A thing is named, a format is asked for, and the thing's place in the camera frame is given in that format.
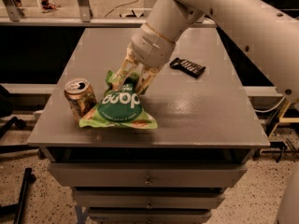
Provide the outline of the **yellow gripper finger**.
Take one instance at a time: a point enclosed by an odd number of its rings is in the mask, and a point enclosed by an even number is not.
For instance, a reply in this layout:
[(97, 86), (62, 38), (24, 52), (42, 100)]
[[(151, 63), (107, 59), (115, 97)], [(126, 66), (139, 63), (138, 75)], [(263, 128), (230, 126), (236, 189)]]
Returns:
[(141, 94), (150, 85), (150, 83), (153, 81), (153, 79), (155, 79), (155, 77), (161, 70), (161, 67), (150, 67), (144, 65), (135, 86), (135, 92), (137, 94)]
[(139, 66), (139, 61), (136, 59), (133, 51), (133, 45), (129, 44), (126, 50), (126, 56), (121, 64), (121, 68), (112, 76), (111, 84), (113, 91), (119, 91), (125, 80)]

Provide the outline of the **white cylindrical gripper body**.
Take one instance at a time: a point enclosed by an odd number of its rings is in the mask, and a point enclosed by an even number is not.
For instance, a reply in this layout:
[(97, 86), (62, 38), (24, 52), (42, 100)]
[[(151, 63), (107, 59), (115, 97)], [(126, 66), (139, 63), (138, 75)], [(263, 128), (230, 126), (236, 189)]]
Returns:
[(176, 44), (167, 40), (144, 23), (132, 36), (131, 48), (135, 58), (149, 67), (163, 67), (169, 60)]

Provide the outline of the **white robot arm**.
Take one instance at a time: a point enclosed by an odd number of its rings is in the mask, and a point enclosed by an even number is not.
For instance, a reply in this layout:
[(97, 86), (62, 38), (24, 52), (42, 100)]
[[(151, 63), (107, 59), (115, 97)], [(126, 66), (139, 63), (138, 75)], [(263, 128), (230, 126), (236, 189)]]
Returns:
[(119, 89), (137, 67), (145, 90), (170, 60), (176, 42), (208, 15), (291, 103), (299, 101), (299, 21), (261, 0), (157, 0), (131, 38), (117, 72)]

